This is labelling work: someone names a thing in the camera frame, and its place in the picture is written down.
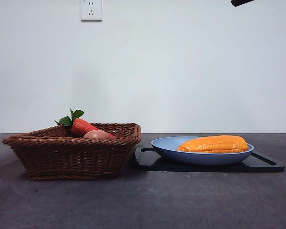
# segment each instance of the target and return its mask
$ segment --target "blue plate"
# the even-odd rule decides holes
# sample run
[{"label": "blue plate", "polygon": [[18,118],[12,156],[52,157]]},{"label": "blue plate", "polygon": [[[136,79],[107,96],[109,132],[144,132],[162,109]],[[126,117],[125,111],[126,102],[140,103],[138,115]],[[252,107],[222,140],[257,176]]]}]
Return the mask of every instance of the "blue plate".
[{"label": "blue plate", "polygon": [[199,138],[196,136],[164,137],[152,141],[152,146],[158,154],[169,160],[202,166],[224,166],[236,164],[250,156],[254,147],[248,144],[248,150],[240,153],[199,153],[177,151],[182,143]]}]

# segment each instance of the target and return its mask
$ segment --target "carrot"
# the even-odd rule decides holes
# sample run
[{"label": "carrot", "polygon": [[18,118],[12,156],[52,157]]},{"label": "carrot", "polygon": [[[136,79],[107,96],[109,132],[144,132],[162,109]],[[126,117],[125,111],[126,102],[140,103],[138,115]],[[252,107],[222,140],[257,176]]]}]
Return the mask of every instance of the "carrot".
[{"label": "carrot", "polygon": [[78,137],[83,137],[85,133],[91,130],[99,130],[99,128],[79,118],[84,114],[84,111],[76,110],[73,112],[73,110],[71,109],[70,111],[71,111],[71,118],[69,116],[66,116],[61,118],[58,122],[54,120],[57,123],[57,125],[70,126],[71,132]]},{"label": "carrot", "polygon": [[74,120],[71,132],[77,136],[83,137],[85,133],[91,130],[99,130],[99,128],[91,125],[83,119],[77,118]]}]

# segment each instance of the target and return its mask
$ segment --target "black object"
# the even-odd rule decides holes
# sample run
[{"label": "black object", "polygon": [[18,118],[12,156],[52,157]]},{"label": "black object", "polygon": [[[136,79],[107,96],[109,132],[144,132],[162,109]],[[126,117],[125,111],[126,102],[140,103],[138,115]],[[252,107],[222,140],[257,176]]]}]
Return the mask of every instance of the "black object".
[{"label": "black object", "polygon": [[198,166],[167,160],[152,148],[138,148],[132,155],[131,164],[138,170],[146,171],[276,173],[285,170],[285,165],[258,152],[233,165]]},{"label": "black object", "polygon": [[243,5],[245,3],[251,2],[251,1],[254,1],[254,0],[232,0],[231,3],[232,3],[232,5],[234,5],[236,7],[236,6],[240,6],[240,5]]}]

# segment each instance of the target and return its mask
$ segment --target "green leaves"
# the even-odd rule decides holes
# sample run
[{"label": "green leaves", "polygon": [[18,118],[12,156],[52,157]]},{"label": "green leaves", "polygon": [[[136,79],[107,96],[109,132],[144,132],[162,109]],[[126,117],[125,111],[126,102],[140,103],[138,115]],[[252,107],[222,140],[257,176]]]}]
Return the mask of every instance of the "green leaves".
[{"label": "green leaves", "polygon": [[84,111],[76,110],[76,111],[74,111],[74,113],[73,113],[73,111],[71,110],[71,114],[72,114],[72,121],[74,121],[75,119],[81,117],[81,116],[84,114]]},{"label": "green leaves", "polygon": [[61,118],[58,122],[54,120],[57,123],[57,125],[63,124],[64,126],[72,126],[74,120],[81,117],[84,114],[84,111],[81,111],[81,110],[76,110],[73,112],[71,108],[70,108],[70,112],[71,112],[71,118],[69,116],[66,116],[66,117]]}]

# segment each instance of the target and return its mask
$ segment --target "orange food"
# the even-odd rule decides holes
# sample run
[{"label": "orange food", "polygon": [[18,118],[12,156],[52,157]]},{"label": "orange food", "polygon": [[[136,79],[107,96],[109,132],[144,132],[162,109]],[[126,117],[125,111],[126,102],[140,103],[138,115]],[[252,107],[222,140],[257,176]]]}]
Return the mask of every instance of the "orange food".
[{"label": "orange food", "polygon": [[240,136],[219,135],[200,137],[182,143],[177,150],[200,153],[237,153],[248,149],[246,141]]}]

